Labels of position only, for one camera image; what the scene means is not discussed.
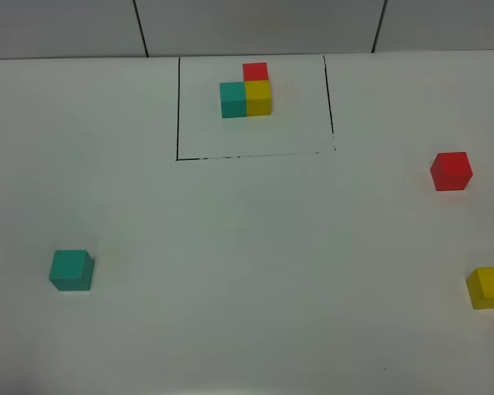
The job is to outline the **yellow template cube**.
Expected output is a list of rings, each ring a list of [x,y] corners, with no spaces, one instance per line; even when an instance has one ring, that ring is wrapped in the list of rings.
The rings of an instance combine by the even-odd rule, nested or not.
[[[246,115],[264,116],[273,111],[273,95],[269,80],[246,81]]]

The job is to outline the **teal template cube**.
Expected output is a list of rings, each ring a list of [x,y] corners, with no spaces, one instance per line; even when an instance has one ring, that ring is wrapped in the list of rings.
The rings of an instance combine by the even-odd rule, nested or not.
[[[221,117],[223,119],[246,117],[245,84],[242,81],[219,84]]]

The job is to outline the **red template cube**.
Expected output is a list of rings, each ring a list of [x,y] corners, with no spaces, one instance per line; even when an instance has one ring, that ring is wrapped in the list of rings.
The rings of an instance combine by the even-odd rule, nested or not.
[[[266,81],[268,77],[268,66],[266,63],[244,63],[244,81]]]

